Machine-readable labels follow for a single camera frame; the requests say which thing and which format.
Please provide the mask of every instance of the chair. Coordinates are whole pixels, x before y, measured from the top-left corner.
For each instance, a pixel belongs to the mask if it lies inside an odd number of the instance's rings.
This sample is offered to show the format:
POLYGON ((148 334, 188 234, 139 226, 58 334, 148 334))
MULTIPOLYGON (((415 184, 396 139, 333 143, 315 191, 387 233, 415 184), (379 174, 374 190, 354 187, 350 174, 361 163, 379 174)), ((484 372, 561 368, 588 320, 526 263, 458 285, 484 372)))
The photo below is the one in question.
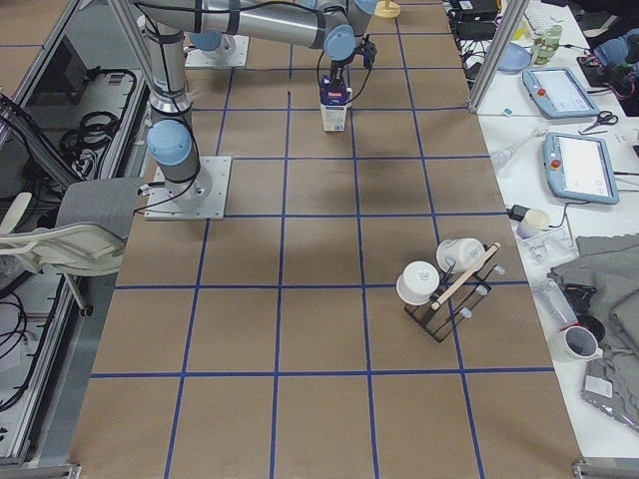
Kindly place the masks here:
POLYGON ((140 178, 126 178, 74 184, 65 194, 54 228, 14 233, 31 201, 30 193, 21 193, 0 224, 0 254, 17 257, 33 273, 46 264, 60 270, 80 314, 89 316, 93 306, 86 303, 72 276, 118 272, 142 183, 140 178))

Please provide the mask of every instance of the cup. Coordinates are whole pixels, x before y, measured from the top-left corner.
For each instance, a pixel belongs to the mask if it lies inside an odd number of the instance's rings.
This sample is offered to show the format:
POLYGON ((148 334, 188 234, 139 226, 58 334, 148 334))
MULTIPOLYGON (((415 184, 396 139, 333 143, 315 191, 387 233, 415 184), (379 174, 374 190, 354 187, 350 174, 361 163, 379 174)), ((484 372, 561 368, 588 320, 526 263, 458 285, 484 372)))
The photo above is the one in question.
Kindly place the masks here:
POLYGON ((550 216, 544 210, 528 210, 517 227, 517 234, 523 240, 539 235, 548 230, 550 216))
POLYGON ((548 349, 555 361, 589 361, 597 359, 603 352, 594 334, 582 326, 568 326, 548 338, 548 349))
POLYGON ((426 304, 439 286, 439 273, 426 261, 414 261, 404 268, 397 279, 397 294, 413 306, 426 304))
POLYGON ((485 252, 479 239, 446 239, 437 247, 437 264, 443 271, 464 272, 485 252))

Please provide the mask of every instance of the chair armrest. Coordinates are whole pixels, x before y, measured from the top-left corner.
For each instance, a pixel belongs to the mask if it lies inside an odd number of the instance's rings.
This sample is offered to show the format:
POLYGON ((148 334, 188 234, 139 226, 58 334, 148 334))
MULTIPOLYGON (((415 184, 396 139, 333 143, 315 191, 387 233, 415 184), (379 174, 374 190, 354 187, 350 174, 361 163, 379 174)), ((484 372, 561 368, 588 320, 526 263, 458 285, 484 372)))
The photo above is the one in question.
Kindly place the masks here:
POLYGON ((15 230, 29 208, 31 197, 30 193, 21 193, 16 197, 0 224, 0 235, 8 235, 15 230))

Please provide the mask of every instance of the electronic device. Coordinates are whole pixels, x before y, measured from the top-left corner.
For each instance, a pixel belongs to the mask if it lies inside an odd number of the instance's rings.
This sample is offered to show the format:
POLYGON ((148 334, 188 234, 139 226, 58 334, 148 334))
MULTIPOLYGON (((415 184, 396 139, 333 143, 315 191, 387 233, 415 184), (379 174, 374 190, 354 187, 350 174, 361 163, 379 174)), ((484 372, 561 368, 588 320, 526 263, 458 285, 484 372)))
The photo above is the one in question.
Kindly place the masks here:
POLYGON ((459 40, 492 40, 496 28, 493 22, 459 22, 455 31, 459 40))
POLYGON ((523 17, 530 27, 531 36, 541 35, 556 23, 548 16, 545 7, 539 0, 530 0, 523 17))
POLYGON ((546 179, 554 196, 604 205, 619 203, 604 140, 549 133, 543 156, 546 179))
POLYGON ((599 107, 567 68, 527 68, 523 84, 539 110, 549 118, 594 117, 599 107))
POLYGON ((493 21, 499 9, 495 0, 452 0, 448 15, 458 22, 493 21))

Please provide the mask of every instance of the gray cloth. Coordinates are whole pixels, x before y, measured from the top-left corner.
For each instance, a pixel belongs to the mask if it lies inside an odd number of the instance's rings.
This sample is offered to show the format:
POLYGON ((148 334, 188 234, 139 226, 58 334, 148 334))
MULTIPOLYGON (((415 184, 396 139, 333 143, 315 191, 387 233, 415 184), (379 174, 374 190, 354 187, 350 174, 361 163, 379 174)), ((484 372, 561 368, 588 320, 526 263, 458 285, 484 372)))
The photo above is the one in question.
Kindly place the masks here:
POLYGON ((639 235, 577 239, 579 258, 553 268, 550 276, 595 286, 589 313, 606 327, 603 357, 586 375, 612 383, 612 398, 584 388, 582 397, 639 431, 639 235))
POLYGON ((74 183, 65 193, 56 227, 94 223, 122 240, 129 236, 142 178, 114 178, 74 183))

